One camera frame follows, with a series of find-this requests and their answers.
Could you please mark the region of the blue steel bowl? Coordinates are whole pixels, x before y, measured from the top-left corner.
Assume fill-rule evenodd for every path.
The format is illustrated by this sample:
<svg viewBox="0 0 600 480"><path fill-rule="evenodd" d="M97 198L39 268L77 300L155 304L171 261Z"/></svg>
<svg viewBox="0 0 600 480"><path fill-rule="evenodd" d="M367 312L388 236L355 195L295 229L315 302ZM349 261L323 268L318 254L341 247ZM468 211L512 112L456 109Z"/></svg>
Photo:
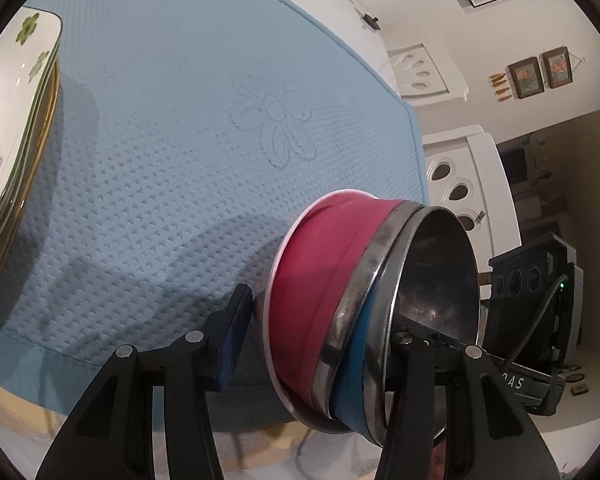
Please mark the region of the blue steel bowl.
<svg viewBox="0 0 600 480"><path fill-rule="evenodd" d="M469 237L443 207L414 212L394 242L353 326L330 406L376 445L388 428L390 334L407 318L427 333L477 341L480 290Z"/></svg>

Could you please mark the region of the magenta steel bowl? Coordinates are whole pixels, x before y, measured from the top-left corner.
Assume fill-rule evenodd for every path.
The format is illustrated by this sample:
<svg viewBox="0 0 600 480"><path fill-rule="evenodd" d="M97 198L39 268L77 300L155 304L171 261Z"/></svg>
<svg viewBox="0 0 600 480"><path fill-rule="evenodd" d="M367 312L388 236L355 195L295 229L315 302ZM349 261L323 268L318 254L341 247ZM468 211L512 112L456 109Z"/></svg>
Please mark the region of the magenta steel bowl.
<svg viewBox="0 0 600 480"><path fill-rule="evenodd" d="M343 432L329 398L362 303L390 249L422 204L359 190L313 202L280 243L266 285L261 327L266 367L292 416Z"/></svg>

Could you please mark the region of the pink ceramic bowl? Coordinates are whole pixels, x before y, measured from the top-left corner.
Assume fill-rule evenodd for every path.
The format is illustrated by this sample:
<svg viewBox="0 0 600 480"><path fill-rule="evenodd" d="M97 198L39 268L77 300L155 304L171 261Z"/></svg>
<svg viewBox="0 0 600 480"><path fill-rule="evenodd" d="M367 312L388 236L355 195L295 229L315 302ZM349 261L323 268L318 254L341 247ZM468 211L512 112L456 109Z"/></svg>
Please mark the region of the pink ceramic bowl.
<svg viewBox="0 0 600 480"><path fill-rule="evenodd" d="M396 204L359 190L322 196L289 228L266 284L260 323L274 390L294 418L326 434L349 429L313 403L318 358L356 266Z"/></svg>

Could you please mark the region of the small black object on table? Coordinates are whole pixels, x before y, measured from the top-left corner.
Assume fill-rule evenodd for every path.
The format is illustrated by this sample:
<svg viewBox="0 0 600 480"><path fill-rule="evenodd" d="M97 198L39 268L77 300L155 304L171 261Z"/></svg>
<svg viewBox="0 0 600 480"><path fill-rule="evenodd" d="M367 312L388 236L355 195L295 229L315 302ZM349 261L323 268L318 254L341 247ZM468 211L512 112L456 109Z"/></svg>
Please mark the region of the small black object on table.
<svg viewBox="0 0 600 480"><path fill-rule="evenodd" d="M378 24L378 18L375 18L374 16L371 16L370 14L365 13L362 16L362 20L368 25L370 26L371 29L373 30L379 30L380 26Z"/></svg>

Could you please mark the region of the white chair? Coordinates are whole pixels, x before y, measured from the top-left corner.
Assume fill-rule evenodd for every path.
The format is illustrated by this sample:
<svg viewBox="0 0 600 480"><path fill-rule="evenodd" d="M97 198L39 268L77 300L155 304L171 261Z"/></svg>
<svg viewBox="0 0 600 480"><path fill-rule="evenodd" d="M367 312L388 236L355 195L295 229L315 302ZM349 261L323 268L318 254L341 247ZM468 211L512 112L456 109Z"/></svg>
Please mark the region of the white chair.
<svg viewBox="0 0 600 480"><path fill-rule="evenodd" d="M521 245L512 192L498 148L478 125L425 134L431 203L454 212L471 242L478 271Z"/></svg>
<svg viewBox="0 0 600 480"><path fill-rule="evenodd" d="M398 93L411 107L466 102L468 84L445 46L429 39L388 52Z"/></svg>

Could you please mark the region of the small framed picture right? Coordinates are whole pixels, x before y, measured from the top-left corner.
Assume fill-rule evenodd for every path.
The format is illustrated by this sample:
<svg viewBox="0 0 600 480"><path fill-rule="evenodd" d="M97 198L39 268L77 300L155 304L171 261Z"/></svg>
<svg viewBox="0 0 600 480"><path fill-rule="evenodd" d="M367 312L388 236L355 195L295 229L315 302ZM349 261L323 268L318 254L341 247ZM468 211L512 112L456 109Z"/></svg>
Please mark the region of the small framed picture right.
<svg viewBox="0 0 600 480"><path fill-rule="evenodd" d="M567 47L559 47L541 55L548 86L556 89L573 82L570 52Z"/></svg>

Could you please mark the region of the small floral hexagonal plate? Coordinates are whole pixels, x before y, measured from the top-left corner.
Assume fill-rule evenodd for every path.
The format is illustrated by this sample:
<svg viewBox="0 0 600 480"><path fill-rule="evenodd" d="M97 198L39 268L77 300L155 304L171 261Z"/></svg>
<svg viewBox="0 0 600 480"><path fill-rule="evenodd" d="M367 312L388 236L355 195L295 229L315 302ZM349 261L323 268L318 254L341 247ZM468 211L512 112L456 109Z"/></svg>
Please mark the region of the small floral hexagonal plate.
<svg viewBox="0 0 600 480"><path fill-rule="evenodd" d="M23 215L56 112L59 92L57 51L53 52L50 60L50 68L43 72L42 93L33 107L32 125L27 126L23 149L17 158L15 182L7 185L6 204L0 205L0 269Z"/></svg>

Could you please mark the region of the white chair near right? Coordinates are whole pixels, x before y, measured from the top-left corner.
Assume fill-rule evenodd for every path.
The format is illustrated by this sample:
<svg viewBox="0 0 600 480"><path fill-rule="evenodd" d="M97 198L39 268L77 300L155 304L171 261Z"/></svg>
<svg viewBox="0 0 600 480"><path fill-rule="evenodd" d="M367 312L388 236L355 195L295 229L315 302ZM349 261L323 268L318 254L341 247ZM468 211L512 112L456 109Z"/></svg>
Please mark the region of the white chair near right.
<svg viewBox="0 0 600 480"><path fill-rule="evenodd" d="M478 125L425 134L431 203L454 212L471 242L478 271L521 245L512 192L498 148Z"/></svg>

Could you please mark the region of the white chair far right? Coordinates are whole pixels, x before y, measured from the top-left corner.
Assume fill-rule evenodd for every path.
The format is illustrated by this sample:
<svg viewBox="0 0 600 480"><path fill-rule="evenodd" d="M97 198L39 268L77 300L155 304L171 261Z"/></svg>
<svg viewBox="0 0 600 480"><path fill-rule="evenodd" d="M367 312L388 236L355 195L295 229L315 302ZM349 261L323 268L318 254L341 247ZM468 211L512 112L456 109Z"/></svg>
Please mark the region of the white chair far right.
<svg viewBox="0 0 600 480"><path fill-rule="evenodd" d="M429 39L388 52L398 93L411 107L466 102L468 84L445 46Z"/></svg>

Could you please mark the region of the small framed picture left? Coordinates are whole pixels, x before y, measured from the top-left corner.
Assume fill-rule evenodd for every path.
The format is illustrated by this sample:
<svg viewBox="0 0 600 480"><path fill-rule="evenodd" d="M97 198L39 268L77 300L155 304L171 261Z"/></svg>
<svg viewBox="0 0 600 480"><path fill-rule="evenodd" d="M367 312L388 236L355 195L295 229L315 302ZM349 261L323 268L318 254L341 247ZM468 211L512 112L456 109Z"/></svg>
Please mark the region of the small framed picture left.
<svg viewBox="0 0 600 480"><path fill-rule="evenodd" d="M510 64L507 69L512 76L518 99L527 99L544 92L543 76L536 56Z"/></svg>

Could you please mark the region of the light blue table mat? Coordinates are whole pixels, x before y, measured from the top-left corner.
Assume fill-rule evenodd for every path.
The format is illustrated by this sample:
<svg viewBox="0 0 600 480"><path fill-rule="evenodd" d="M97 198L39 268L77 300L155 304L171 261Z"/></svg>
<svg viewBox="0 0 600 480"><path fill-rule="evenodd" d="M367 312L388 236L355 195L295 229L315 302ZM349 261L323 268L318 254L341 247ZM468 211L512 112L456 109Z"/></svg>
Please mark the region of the light blue table mat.
<svg viewBox="0 0 600 480"><path fill-rule="evenodd" d="M290 0L32 0L58 111L0 274L0 386L69 413L120 344L172 344L320 196L424 202L414 110Z"/></svg>

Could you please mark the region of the large floral hexagonal plate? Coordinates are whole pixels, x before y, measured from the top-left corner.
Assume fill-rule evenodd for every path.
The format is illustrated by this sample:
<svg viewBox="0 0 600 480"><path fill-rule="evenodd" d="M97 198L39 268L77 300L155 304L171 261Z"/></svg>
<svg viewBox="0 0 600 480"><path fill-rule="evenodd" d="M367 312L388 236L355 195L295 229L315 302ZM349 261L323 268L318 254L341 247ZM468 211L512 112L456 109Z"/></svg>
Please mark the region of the large floral hexagonal plate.
<svg viewBox="0 0 600 480"><path fill-rule="evenodd" d="M23 149L33 107L42 93L43 72L58 51L61 18L50 11L23 6L0 35L0 205L7 185L15 182L16 162Z"/></svg>

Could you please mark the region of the small framed picture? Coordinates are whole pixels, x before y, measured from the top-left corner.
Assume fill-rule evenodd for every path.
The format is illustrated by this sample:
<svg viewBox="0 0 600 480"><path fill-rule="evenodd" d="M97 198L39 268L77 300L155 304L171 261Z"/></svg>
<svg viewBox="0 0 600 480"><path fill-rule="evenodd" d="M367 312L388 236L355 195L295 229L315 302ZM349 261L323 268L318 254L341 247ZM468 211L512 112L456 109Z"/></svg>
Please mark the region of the small framed picture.
<svg viewBox="0 0 600 480"><path fill-rule="evenodd" d="M527 99L544 92L543 76L536 56L510 64L507 69L512 76L518 99Z"/></svg>
<svg viewBox="0 0 600 480"><path fill-rule="evenodd" d="M570 52L567 47L559 47L541 55L548 86L556 89L573 82Z"/></svg>

